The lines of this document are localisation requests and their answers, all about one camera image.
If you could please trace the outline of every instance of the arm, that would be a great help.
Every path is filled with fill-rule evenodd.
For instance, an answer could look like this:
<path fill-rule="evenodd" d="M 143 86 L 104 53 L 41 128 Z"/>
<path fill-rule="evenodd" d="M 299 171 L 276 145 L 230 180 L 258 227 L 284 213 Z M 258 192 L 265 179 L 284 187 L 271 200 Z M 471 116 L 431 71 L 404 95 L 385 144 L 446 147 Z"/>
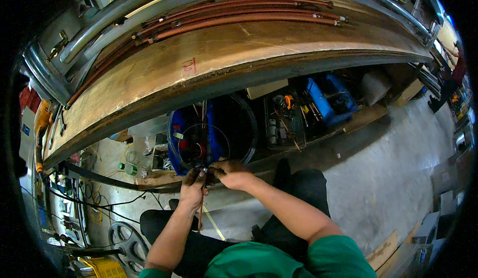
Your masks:
<path fill-rule="evenodd" d="M 233 172 L 226 165 L 228 162 L 217 162 L 211 167 L 214 175 L 230 189 L 248 192 L 268 208 L 296 236 L 305 239 L 309 245 L 317 239 L 333 234 L 343 234 L 337 225 L 319 209 L 268 185 L 250 172 Z"/>
<path fill-rule="evenodd" d="M 204 172 L 200 173 L 196 169 L 186 175 L 181 186 L 179 205 L 152 244 L 145 269 L 160 269 L 171 276 L 181 261 L 194 213 L 201 204 L 202 193 L 207 195 L 207 189 L 202 189 L 205 177 Z"/>
<path fill-rule="evenodd" d="M 456 52 L 454 51 L 456 47 L 451 50 L 449 48 L 446 48 L 444 45 L 442 45 L 442 48 L 444 48 L 446 51 L 448 51 L 448 53 L 450 53 L 451 55 L 453 55 L 455 57 L 460 57 L 459 51 L 456 51 Z"/>

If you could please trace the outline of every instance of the toolbox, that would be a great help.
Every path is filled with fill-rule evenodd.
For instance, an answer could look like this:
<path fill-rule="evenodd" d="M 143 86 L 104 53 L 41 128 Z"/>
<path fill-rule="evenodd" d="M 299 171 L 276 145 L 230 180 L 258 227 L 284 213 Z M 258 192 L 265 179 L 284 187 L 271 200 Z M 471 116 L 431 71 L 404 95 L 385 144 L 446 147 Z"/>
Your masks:
<path fill-rule="evenodd" d="M 322 114 L 326 126 L 347 120 L 359 110 L 340 78 L 334 74 L 309 78 L 307 93 Z"/>
<path fill-rule="evenodd" d="M 290 95 L 297 99 L 297 93 L 293 88 L 284 87 L 264 97 L 265 126 L 267 137 L 267 148 L 276 149 L 303 149 L 305 148 L 305 131 L 302 123 L 300 105 L 294 105 L 287 110 L 284 108 L 278 111 L 274 107 L 275 96 Z"/>

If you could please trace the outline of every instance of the green sleeve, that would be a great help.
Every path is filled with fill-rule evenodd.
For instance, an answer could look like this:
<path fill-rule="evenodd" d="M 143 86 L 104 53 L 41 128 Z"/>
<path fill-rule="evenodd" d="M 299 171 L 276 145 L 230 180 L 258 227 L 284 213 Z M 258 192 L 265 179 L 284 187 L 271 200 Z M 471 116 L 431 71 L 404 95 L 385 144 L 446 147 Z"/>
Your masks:
<path fill-rule="evenodd" d="M 170 278 L 170 276 L 159 269 L 144 269 L 138 278 Z"/>
<path fill-rule="evenodd" d="M 377 277 L 359 246 L 345 235 L 316 240 L 307 251 L 305 268 L 316 277 Z"/>

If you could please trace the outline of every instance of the yellow tool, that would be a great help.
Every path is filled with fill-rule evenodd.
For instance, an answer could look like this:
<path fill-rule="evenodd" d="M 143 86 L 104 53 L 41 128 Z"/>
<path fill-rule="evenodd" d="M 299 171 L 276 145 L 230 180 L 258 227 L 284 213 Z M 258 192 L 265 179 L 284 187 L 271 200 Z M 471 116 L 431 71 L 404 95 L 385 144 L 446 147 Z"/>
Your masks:
<path fill-rule="evenodd" d="M 45 100 L 42 100 L 35 115 L 35 136 L 36 136 L 36 148 L 35 148 L 35 160 L 36 160 L 36 172 L 43 178 L 43 136 L 50 125 L 50 107 L 51 104 Z"/>
<path fill-rule="evenodd" d="M 285 102 L 287 103 L 287 110 L 290 110 L 290 109 L 294 108 L 295 101 L 294 101 L 294 98 L 292 96 L 286 95 L 286 96 L 284 96 L 284 99 L 285 99 Z"/>

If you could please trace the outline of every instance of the plastic bottle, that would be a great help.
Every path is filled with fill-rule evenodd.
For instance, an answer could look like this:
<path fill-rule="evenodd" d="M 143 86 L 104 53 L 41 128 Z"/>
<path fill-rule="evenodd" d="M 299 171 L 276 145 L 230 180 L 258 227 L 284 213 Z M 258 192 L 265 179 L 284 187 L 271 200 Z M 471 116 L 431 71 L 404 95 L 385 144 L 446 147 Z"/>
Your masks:
<path fill-rule="evenodd" d="M 132 176 L 136 176 L 136 174 L 138 173 L 138 168 L 133 164 L 120 163 L 119 168 L 121 170 L 124 170 L 124 172 L 126 174 L 129 174 L 129 175 L 132 175 Z"/>

